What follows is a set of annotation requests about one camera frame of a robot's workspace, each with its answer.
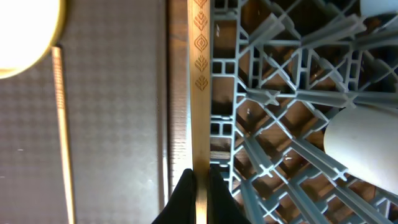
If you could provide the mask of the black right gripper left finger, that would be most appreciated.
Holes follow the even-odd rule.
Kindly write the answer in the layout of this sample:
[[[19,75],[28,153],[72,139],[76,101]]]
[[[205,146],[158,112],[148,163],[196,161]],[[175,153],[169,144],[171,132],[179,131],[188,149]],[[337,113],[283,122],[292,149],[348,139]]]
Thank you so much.
[[[185,169],[165,208],[152,224],[194,224],[196,178],[191,169]]]

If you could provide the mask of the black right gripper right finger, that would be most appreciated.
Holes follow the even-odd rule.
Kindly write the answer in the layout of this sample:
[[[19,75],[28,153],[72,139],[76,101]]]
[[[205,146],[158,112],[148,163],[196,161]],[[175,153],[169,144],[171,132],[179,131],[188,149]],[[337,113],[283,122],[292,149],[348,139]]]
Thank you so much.
[[[211,222],[215,224],[250,224],[234,202],[220,172],[210,168]]]

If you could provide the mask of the white green cup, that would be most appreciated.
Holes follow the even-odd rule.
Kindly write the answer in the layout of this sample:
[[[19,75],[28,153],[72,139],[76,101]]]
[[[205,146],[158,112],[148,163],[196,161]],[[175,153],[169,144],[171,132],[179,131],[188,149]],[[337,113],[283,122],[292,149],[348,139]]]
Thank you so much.
[[[329,122],[323,144],[349,174],[397,194],[397,112],[345,108]]]

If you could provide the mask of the wooden chopstick with pattern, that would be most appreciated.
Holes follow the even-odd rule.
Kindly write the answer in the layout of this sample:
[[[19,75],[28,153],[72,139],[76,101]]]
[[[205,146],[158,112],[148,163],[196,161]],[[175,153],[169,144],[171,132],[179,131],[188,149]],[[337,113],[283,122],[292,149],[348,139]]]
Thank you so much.
[[[210,168],[210,0],[188,0],[188,49],[193,172],[197,179],[195,223],[208,223]]]

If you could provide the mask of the pink bowl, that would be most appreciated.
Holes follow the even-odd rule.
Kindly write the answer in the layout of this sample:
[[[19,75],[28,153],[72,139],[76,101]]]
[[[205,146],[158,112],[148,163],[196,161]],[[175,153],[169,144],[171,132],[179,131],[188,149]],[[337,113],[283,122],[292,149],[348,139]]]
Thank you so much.
[[[396,14],[397,0],[360,0],[360,12],[363,17],[374,17],[383,14]]]

